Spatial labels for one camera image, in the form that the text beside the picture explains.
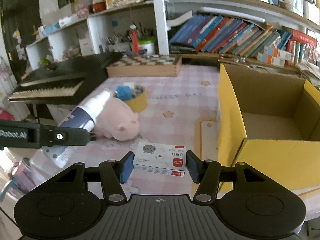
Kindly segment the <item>white green lid jar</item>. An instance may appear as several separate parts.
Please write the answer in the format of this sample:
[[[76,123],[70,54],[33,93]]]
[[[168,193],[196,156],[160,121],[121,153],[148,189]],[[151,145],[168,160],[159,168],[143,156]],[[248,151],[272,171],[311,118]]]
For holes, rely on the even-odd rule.
[[[140,55],[152,55],[155,53],[155,43],[154,40],[139,40],[138,49]]]

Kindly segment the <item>red orange tall bottle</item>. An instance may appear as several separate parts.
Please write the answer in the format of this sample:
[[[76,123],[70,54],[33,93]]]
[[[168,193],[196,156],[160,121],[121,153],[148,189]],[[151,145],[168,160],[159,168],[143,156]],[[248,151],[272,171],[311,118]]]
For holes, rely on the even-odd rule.
[[[138,38],[137,38],[136,25],[135,24],[131,24],[130,25],[130,31],[131,31],[131,40],[132,40],[132,51],[135,54],[139,54]]]

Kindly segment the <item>row of leaning books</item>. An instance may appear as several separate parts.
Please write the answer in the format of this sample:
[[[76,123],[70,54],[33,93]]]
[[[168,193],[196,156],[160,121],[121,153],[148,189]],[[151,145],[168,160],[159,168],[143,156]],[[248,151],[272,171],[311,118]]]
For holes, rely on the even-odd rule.
[[[177,54],[232,54],[256,58],[266,47],[285,50],[291,33],[269,24],[214,14],[191,14],[174,27],[169,51]]]

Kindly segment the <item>yellow cardboard box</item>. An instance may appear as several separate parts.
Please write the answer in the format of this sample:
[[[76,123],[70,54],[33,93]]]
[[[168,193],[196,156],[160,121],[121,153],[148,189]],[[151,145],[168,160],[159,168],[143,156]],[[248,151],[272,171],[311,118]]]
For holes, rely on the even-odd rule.
[[[247,163],[290,190],[319,185],[319,91],[291,75],[220,66],[218,161]]]

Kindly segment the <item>white blue spray bottle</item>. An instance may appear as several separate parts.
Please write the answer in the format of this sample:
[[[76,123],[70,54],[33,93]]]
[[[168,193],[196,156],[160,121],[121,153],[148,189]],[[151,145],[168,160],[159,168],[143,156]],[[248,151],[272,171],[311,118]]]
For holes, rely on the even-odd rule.
[[[102,91],[84,105],[76,107],[60,127],[81,128],[91,132],[95,127],[97,117],[112,97],[113,93],[110,90]],[[58,168],[64,168],[77,148],[79,146],[45,146],[41,150]]]

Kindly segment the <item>yellow tape roll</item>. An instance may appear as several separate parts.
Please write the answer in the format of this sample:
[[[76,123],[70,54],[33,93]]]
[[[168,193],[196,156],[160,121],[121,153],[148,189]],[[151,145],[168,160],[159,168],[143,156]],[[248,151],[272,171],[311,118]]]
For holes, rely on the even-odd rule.
[[[135,113],[144,111],[148,106],[145,87],[135,85],[135,88],[131,89],[131,94],[132,99],[129,101],[124,101],[124,103],[126,103]]]

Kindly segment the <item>blue item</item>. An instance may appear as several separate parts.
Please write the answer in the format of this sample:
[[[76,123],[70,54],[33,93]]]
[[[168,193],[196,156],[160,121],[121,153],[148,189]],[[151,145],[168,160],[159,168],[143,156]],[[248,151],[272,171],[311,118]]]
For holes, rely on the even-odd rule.
[[[129,101],[132,99],[131,89],[129,86],[118,86],[115,94],[121,101]]]

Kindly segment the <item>black Yamaha keyboard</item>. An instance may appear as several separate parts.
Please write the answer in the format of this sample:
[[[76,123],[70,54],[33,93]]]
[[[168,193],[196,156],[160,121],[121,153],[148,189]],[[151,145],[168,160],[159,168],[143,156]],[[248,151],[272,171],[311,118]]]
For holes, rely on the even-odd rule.
[[[79,56],[32,71],[8,97],[11,102],[77,105],[107,78],[120,52]]]

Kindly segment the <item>pink plush pig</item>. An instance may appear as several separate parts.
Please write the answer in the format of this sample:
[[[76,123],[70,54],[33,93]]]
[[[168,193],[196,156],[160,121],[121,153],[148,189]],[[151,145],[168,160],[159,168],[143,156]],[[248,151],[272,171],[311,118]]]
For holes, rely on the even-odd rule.
[[[110,98],[96,120],[94,131],[99,137],[128,141],[140,129],[139,115],[118,98]]]

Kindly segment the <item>white bookshelf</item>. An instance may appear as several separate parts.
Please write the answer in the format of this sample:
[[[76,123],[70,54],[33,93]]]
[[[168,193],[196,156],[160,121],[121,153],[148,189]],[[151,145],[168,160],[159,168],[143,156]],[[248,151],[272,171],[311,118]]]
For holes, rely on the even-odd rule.
[[[159,53],[168,54],[168,31],[172,27],[169,22],[188,10],[196,12],[205,11],[206,8],[212,12],[245,16],[255,22],[278,23],[304,33],[307,30],[319,32],[319,25],[307,18],[255,0],[151,0],[88,15],[57,29],[25,49],[31,67],[36,69],[47,54],[60,60],[65,50],[79,43],[74,30],[77,25],[87,25],[93,52],[98,54],[112,34],[125,31],[131,23],[141,23],[155,30]]]

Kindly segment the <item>wooden chess board box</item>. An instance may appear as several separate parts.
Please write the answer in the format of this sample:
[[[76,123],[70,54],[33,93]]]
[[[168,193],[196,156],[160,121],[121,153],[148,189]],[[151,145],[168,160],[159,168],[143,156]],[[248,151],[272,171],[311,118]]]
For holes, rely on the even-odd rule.
[[[177,77],[182,65],[180,56],[123,57],[106,67],[109,77]]]

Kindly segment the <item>white card box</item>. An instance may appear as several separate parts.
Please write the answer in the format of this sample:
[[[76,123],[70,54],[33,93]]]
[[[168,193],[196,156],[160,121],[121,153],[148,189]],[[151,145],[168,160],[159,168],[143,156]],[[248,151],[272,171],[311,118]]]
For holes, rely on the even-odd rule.
[[[183,177],[186,152],[185,146],[139,142],[133,165],[140,171]]]

